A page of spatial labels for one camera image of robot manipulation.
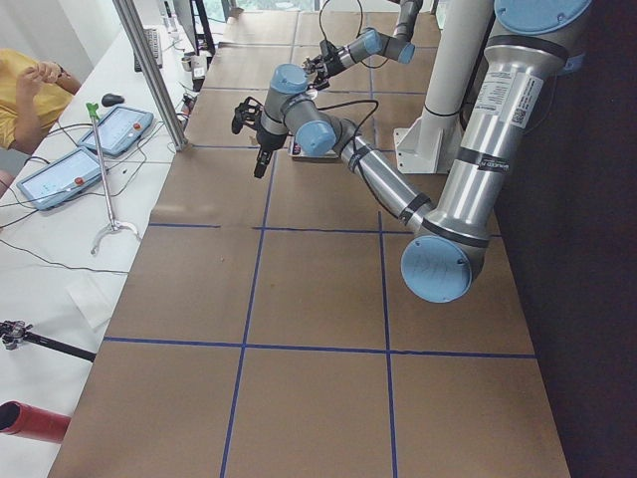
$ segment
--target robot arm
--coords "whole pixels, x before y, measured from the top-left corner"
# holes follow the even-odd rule
[[[353,42],[340,48],[327,40],[322,40],[320,55],[304,62],[306,73],[315,75],[315,80],[310,87],[316,90],[327,88],[329,78],[372,55],[379,55],[403,64],[411,62],[415,47],[410,42],[421,8],[422,0],[401,0],[400,14],[391,37],[378,33],[373,28],[366,28]]]
[[[425,218],[435,210],[431,199],[359,135],[352,121],[320,112],[306,93],[307,86],[302,68],[280,65],[270,82],[265,103],[247,109],[242,107],[247,105],[246,100],[235,110],[233,132],[238,133],[241,125],[247,125],[257,132],[261,145],[255,176],[263,176],[272,153],[283,146],[289,132],[310,155],[323,155],[333,149],[392,215],[417,236],[429,236],[418,237],[416,252],[403,260],[403,277],[412,290],[410,283],[417,283],[426,292],[414,292],[432,302],[449,302],[464,294],[482,268],[482,251],[424,230]]]
[[[487,220],[542,83],[566,64],[583,33],[590,0],[571,0],[568,17],[561,11],[563,5],[549,0],[546,4],[546,11],[550,5],[560,9],[554,12],[553,24],[540,22],[541,31],[529,34],[530,17],[520,15],[524,5],[496,1],[500,16],[485,49],[490,67],[437,206],[358,135],[351,121],[320,112],[306,93],[306,72],[295,65],[275,70],[264,105],[250,110],[241,108],[244,102],[235,110],[233,132],[243,124],[257,131],[262,147],[258,177],[289,132],[308,155],[336,151],[378,201],[416,235],[401,262],[407,286],[430,302],[458,299],[482,270],[490,240]],[[541,19],[531,15],[531,25],[537,17]]]

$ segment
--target green handle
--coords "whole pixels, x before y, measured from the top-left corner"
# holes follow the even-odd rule
[[[89,116],[91,119],[99,120],[98,108],[100,106],[97,103],[87,103],[87,110],[89,110]]]

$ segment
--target black cable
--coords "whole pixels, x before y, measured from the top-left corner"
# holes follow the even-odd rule
[[[138,150],[139,150],[139,152],[140,152],[140,153],[144,156],[144,160],[143,160],[143,161],[142,161],[142,162],[141,162],[141,163],[137,166],[137,168],[135,169],[135,171],[133,172],[133,174],[131,175],[131,177],[128,179],[128,181],[126,182],[126,184],[125,184],[125,185],[121,188],[121,190],[120,190],[120,191],[118,191],[116,194],[112,194],[112,195],[111,195],[111,197],[115,197],[115,196],[118,196],[118,195],[122,194],[122,193],[123,193],[123,191],[124,191],[124,190],[128,187],[128,185],[130,184],[130,182],[131,182],[131,181],[134,179],[134,177],[137,175],[137,173],[139,172],[139,169],[140,169],[140,168],[141,168],[141,167],[142,167],[142,166],[143,166],[143,165],[147,162],[147,160],[148,160],[148,156],[146,155],[146,153],[145,153],[144,151],[142,151],[142,150],[141,150],[141,148],[142,148],[143,146],[146,146],[146,145],[148,144],[148,142],[149,142],[149,141],[150,141],[153,137],[155,137],[155,136],[157,135],[157,133],[158,133],[158,132],[160,132],[160,131],[161,131],[161,127],[162,127],[162,126],[163,126],[163,121],[158,121],[158,122],[155,124],[155,126],[154,126],[153,131],[151,132],[151,134],[149,134],[149,135],[147,135],[147,136],[143,136],[143,137],[139,138],[139,139],[137,140],[137,142],[136,142],[135,149],[134,149],[133,151],[129,152],[129,153],[128,153],[128,154],[127,154],[127,155],[126,155],[126,156],[125,156],[122,160],[120,160],[119,162],[117,162],[116,164],[114,164],[113,166],[111,166],[111,167],[108,169],[108,170],[112,170],[112,169],[114,169],[115,167],[120,166],[120,165],[121,165],[122,163],[124,163],[127,159],[129,159],[129,158],[130,158],[133,154],[135,154]],[[44,196],[36,197],[36,198],[31,199],[31,200],[28,200],[28,201],[21,201],[21,200],[18,198],[18,196],[16,195],[15,191],[14,191],[14,190],[13,190],[10,186],[8,186],[8,190],[10,190],[10,191],[11,191],[11,193],[13,194],[13,196],[15,197],[15,199],[16,199],[16,201],[17,201],[17,202],[14,202],[14,203],[8,203],[8,204],[0,204],[0,207],[8,207],[8,206],[21,205],[21,206],[26,207],[26,208],[28,208],[28,209],[36,209],[36,210],[37,210],[37,208],[36,208],[36,207],[33,207],[33,206],[30,206],[30,205],[27,205],[27,203],[28,203],[28,202],[36,202],[36,201],[39,201],[39,200],[42,200],[42,199],[46,199],[46,198],[48,198],[48,197],[52,197],[52,196],[55,196],[55,195],[57,195],[57,194],[62,194],[63,192],[68,192],[68,191],[69,191],[69,189],[64,189],[64,190],[61,190],[61,191],[52,192],[51,194],[46,194],[46,195],[44,195]],[[73,195],[73,196],[69,197],[68,199],[66,199],[64,202],[65,202],[65,203],[67,203],[67,202],[72,202],[72,201],[75,201],[76,199],[79,199],[79,198],[84,197],[84,196],[89,196],[89,195],[95,195],[95,196],[102,196],[102,197],[104,197],[104,194],[103,194],[103,193],[99,193],[99,192],[86,192],[86,193],[81,193],[81,194]]]
[[[40,157],[40,156],[29,156],[25,159],[24,163],[26,164],[29,161],[33,161],[33,160],[41,160],[42,162],[44,162],[45,164],[51,164],[51,161],[48,159],[45,159],[44,157]]]
[[[56,129],[52,129],[52,130],[50,130],[50,131],[47,133],[47,136],[51,136],[52,134],[60,133],[60,132],[62,132],[64,129],[76,128],[76,127],[79,127],[79,126],[87,126],[87,127],[91,127],[91,126],[93,126],[93,125],[92,125],[91,123],[89,123],[89,122],[75,122],[75,123],[73,123],[73,124],[68,124],[68,125],[66,125],[66,126],[62,126],[62,125],[60,124],[60,127],[56,128]]]
[[[37,209],[35,209],[35,210],[31,211],[30,213],[28,213],[28,214],[27,214],[27,215],[25,215],[25,216],[22,216],[20,219],[16,219],[15,221],[8,222],[7,224],[0,224],[0,229],[3,229],[3,228],[5,228],[5,227],[12,226],[12,225],[14,225],[14,224],[17,224],[17,223],[18,223],[18,222],[20,222],[20,221],[24,221],[27,217],[32,216],[32,215],[33,215],[33,214],[35,214],[36,212],[38,212],[38,210],[37,210]]]
[[[380,65],[367,65],[363,60],[360,61],[360,63],[368,68],[369,70],[378,70],[379,68],[382,68],[385,66],[385,64],[389,61],[388,58],[385,58],[385,60],[380,64]]]
[[[322,11],[324,10],[324,8],[327,6],[327,4],[330,1],[331,0],[327,0],[325,3],[323,3],[322,6],[320,7],[320,10],[318,11],[318,27],[320,28],[320,32],[322,33],[322,37],[325,39],[326,43],[329,43],[329,40],[327,39],[327,34],[325,33],[325,29],[322,27]],[[356,32],[356,38],[358,38],[362,30],[363,13],[362,13],[362,4],[360,3],[360,0],[356,0],[356,3],[358,4],[358,11],[360,12],[360,16],[358,20],[358,31]]]
[[[63,264],[61,262],[49,261],[49,260],[45,259],[44,257],[39,256],[35,252],[31,252],[29,249],[24,249],[22,247],[14,246],[13,244],[9,244],[4,239],[0,239],[0,242],[2,242],[5,246],[9,246],[10,248],[15,249],[17,251],[22,251],[22,252],[26,252],[27,254],[31,254],[33,257],[41,260],[42,262],[46,262],[47,264],[50,264],[52,266],[63,267],[63,268],[68,269],[70,271],[89,271],[89,272],[107,272],[107,273],[110,273],[110,274],[128,274],[126,271],[116,271],[116,270],[110,270],[110,269],[92,269],[91,267],[67,266],[66,264]]]
[[[76,141],[73,139],[73,137],[69,134],[69,132],[68,132],[68,131],[64,128],[64,127],[62,127],[62,128],[61,128],[61,130],[62,130],[62,132],[63,132],[63,133],[67,136],[67,138],[71,140],[71,142],[72,142],[75,146],[77,146],[77,145],[78,145],[78,144],[76,143]]]
[[[13,190],[13,188],[11,187],[11,184],[7,184],[6,182],[4,182],[2,179],[0,179],[0,184],[2,184],[4,187],[7,188],[7,191],[11,192],[11,194],[13,194],[13,197],[15,198],[16,202],[14,203],[10,203],[10,204],[2,204],[0,205],[0,207],[8,207],[8,206],[15,206],[16,204],[20,204],[21,206],[24,206],[28,209],[35,209],[35,207],[33,206],[27,206],[25,204],[23,204],[23,202],[20,200],[20,198],[18,197],[18,195],[16,194],[16,191]]]
[[[337,105],[330,105],[328,107],[317,108],[317,110],[319,110],[320,112],[326,112],[328,110],[334,110],[336,108],[344,108],[344,107],[349,107],[351,105],[360,105],[360,104],[377,105],[378,104],[378,100],[353,100],[351,102],[338,103]]]
[[[371,187],[371,184],[367,180],[367,176],[365,176],[365,171],[362,168],[362,164],[360,164],[360,160],[362,159],[362,157],[357,155],[358,149],[357,149],[357,146],[356,146],[356,137],[358,136],[358,132],[360,131],[360,128],[364,125],[364,123],[367,120],[369,120],[369,118],[371,118],[371,116],[374,113],[376,113],[380,103],[378,102],[378,100],[358,100],[357,103],[372,103],[372,104],[374,104],[374,108],[356,126],[356,129],[354,130],[354,133],[351,135],[351,138],[348,139],[345,142],[345,144],[343,145],[343,147],[340,150],[340,152],[342,152],[345,149],[345,147],[350,142],[352,142],[352,146],[353,146],[353,150],[354,150],[354,156],[355,156],[354,161],[353,161],[353,165],[352,165],[353,168],[358,168],[358,172],[360,173],[360,178],[363,180],[363,182],[367,186],[367,189],[369,189],[369,192],[371,192],[371,195],[374,196],[374,199],[376,200],[376,202],[387,212],[387,214],[389,214],[391,217],[393,217],[395,219],[398,219],[398,216],[389,210],[389,208],[385,205],[385,203],[380,200],[380,197],[378,197],[378,194],[376,194],[376,191],[374,191],[373,187]]]

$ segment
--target white table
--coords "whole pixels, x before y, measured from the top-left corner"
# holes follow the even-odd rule
[[[163,28],[163,68],[168,92],[177,105],[190,86],[190,74],[180,65],[182,52],[168,48],[173,41]],[[176,47],[188,45],[182,40]],[[85,81],[72,103],[60,118],[61,125],[90,122],[86,102],[99,103],[105,93],[123,95],[125,104],[155,114],[161,120],[142,73],[133,71],[132,49],[120,32],[105,56]],[[88,129],[70,131],[75,139]],[[63,133],[47,137],[36,155],[57,159],[75,146]],[[143,148],[147,155],[135,179],[124,192],[112,199],[115,216],[135,224],[141,235],[146,230],[150,210],[155,204],[173,158],[174,147],[165,127]],[[118,192],[143,161],[136,152],[130,159],[108,174],[111,193]],[[43,167],[29,161],[18,180]],[[21,200],[24,196],[13,187]],[[89,191],[103,192],[101,184]],[[11,192],[0,205],[15,202]],[[0,224],[24,216],[31,209],[21,205],[0,207]],[[29,218],[0,232],[0,238],[29,249],[50,261],[93,269],[128,271],[139,246],[130,231],[108,235],[101,243],[97,257],[91,247],[98,231],[107,225],[106,202],[102,196],[88,195],[49,212],[36,212]],[[33,324],[35,334],[55,339],[92,352],[98,350],[107,321],[95,329],[69,294],[69,288],[81,288],[84,297],[94,301],[101,297],[102,309],[114,308],[126,279],[125,274],[70,271],[52,267],[24,252],[0,243],[0,320],[25,321]],[[72,415],[91,370],[91,363],[24,343],[14,351],[0,349],[2,381],[0,403],[10,400],[25,402],[58,413]],[[20,478],[47,476],[60,445],[25,438],[0,435],[0,475]]]

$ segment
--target human hand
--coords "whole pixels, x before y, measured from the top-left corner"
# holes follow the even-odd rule
[[[35,67],[29,67],[18,75],[16,97],[18,101],[30,101],[42,89],[43,78]]]
[[[44,83],[55,83],[62,72],[60,65],[53,62],[40,62],[36,65],[36,70]]]

